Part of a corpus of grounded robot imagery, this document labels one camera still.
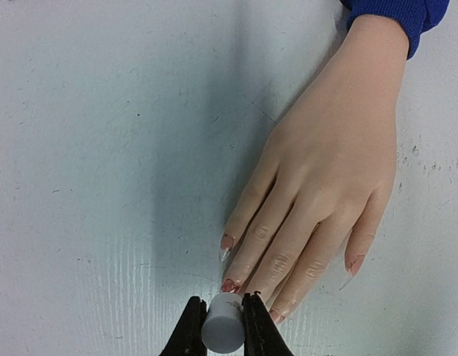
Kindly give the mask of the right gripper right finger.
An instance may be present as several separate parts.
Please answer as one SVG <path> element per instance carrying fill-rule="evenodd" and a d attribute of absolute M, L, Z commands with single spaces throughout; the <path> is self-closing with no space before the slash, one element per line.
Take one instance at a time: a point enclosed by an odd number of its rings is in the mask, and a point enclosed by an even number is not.
<path fill-rule="evenodd" d="M 244 355 L 293 356 L 258 293 L 243 296 Z"/>

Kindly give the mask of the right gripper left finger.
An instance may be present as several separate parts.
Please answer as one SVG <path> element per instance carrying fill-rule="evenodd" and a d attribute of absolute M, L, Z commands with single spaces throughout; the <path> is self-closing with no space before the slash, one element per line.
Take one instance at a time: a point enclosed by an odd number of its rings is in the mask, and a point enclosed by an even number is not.
<path fill-rule="evenodd" d="M 160 356 L 207 356 L 201 337 L 206 316 L 206 302 L 190 297 Z"/>

